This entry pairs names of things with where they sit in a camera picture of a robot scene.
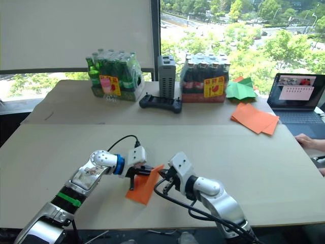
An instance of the gray box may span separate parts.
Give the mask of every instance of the gray box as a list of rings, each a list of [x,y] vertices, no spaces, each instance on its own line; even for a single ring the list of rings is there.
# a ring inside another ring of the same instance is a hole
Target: gray box
[[[174,57],[162,55],[158,57],[159,96],[174,98],[176,66]]]

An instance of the black controller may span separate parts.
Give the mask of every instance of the black controller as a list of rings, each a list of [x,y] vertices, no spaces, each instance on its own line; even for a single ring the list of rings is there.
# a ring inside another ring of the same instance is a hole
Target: black controller
[[[162,108],[171,110],[174,113],[180,113],[182,111],[182,100],[179,98],[161,98],[149,95],[148,93],[139,101],[139,105],[142,108]]]

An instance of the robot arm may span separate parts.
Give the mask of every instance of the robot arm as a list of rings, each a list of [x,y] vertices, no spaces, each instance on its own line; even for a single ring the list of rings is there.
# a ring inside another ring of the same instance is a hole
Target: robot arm
[[[175,189],[189,200],[202,202],[212,215],[232,221],[253,235],[243,210],[235,199],[228,195],[221,182],[196,176],[192,164],[183,152],[177,153],[168,165],[169,170],[163,169],[159,172],[169,181],[163,189],[164,194],[175,186]],[[234,240],[239,236],[224,225],[216,224],[226,240]]]
[[[145,163],[146,153],[142,146],[130,150],[126,160],[105,150],[94,151],[88,162],[71,176],[53,200],[47,202],[19,233],[14,244],[61,243],[66,234],[63,226],[71,223],[75,212],[97,186],[102,175],[129,177],[130,190],[133,190],[135,174],[150,174],[151,167]]]

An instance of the white table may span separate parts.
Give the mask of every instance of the white table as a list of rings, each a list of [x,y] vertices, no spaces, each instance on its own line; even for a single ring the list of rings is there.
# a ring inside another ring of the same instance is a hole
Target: white table
[[[62,80],[23,121],[23,124],[108,124],[108,125],[230,125],[231,113],[236,104],[184,103],[182,112],[173,112],[139,106],[138,102],[108,102],[96,98],[90,89],[90,81]],[[145,92],[158,95],[158,82],[146,82]],[[175,85],[175,97],[179,96],[179,84]],[[257,109],[272,112],[265,99],[252,103]]]
[[[222,181],[253,226],[325,221],[325,179],[286,126],[269,137],[233,125],[22,125],[0,148],[0,226],[22,228],[96,149],[139,137],[148,164],[184,151],[198,175]],[[134,141],[114,153],[125,155]],[[124,196],[129,180],[104,176],[76,214],[81,229],[206,227],[214,223],[153,193],[147,206]],[[171,196],[185,200],[175,190]]]

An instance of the yellow label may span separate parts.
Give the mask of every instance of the yellow label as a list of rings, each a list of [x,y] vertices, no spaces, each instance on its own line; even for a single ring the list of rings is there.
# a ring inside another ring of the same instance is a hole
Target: yellow label
[[[204,80],[204,97],[211,98],[221,96],[224,89],[224,77],[216,77]]]
[[[109,75],[100,75],[101,85],[105,94],[121,95],[120,85],[118,78]]]

